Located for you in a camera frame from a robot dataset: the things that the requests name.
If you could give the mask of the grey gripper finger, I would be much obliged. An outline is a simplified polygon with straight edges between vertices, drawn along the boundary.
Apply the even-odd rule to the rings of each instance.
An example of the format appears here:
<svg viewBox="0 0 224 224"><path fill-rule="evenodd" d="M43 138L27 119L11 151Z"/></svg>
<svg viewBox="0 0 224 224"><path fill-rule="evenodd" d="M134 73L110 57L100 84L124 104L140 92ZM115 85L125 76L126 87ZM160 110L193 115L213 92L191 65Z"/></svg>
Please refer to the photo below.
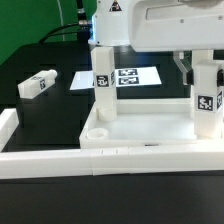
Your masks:
<svg viewBox="0 0 224 224"><path fill-rule="evenodd" d="M220 69L217 72L217 87L224 86L224 70Z"/></svg>

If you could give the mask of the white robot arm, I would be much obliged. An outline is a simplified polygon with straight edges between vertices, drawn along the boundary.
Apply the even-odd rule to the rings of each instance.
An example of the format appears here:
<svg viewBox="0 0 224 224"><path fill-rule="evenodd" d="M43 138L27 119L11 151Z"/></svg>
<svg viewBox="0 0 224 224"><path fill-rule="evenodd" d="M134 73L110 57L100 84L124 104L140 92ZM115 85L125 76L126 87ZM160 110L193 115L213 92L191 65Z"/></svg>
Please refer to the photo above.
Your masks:
<svg viewBox="0 0 224 224"><path fill-rule="evenodd" d="M224 0L100 0L92 17L96 83L113 84L115 46L137 52L224 48Z"/></svg>

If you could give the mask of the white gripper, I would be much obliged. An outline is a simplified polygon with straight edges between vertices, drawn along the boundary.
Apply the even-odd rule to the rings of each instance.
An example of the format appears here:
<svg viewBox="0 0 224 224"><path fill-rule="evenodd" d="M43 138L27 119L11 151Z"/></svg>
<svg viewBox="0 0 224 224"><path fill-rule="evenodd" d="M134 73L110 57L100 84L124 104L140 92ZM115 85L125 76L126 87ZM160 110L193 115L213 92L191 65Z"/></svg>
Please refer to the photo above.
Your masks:
<svg viewBox="0 0 224 224"><path fill-rule="evenodd" d="M175 51L183 84L193 85L183 51L224 49L224 0L132 0L128 31L137 52Z"/></svg>

